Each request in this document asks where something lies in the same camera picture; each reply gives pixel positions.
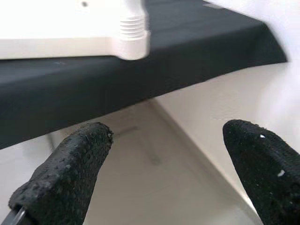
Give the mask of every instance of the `table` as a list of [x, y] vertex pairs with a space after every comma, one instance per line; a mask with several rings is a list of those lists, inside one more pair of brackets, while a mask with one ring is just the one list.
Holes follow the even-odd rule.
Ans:
[[146, 2], [151, 47], [143, 60], [0, 62], [0, 149], [225, 73], [287, 61], [261, 21], [202, 0]]

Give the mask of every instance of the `white wall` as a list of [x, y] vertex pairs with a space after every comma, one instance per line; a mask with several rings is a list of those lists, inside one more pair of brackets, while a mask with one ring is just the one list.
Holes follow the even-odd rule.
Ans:
[[226, 74], [158, 97], [157, 101], [245, 196], [223, 143], [222, 127], [228, 120], [259, 124], [300, 152], [300, 1], [211, 2], [266, 21], [292, 61]]

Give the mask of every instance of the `black tablecloth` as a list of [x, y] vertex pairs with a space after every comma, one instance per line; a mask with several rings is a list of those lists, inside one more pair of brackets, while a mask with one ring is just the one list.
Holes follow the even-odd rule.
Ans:
[[234, 70], [286, 62], [266, 24], [204, 4], [148, 0], [143, 60], [1, 61], [0, 149]]

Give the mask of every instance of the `white speck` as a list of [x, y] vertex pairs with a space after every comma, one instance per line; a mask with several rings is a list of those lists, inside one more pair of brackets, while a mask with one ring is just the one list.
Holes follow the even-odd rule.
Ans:
[[282, 177], [285, 174], [284, 170], [281, 170], [279, 174], [277, 174], [278, 177]]

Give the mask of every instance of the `black fabric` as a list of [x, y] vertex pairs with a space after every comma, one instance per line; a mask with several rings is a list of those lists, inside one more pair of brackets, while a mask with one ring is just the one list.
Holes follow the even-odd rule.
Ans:
[[146, 3], [151, 44], [143, 60], [1, 61], [0, 149], [228, 72], [286, 62], [261, 21], [201, 0]]

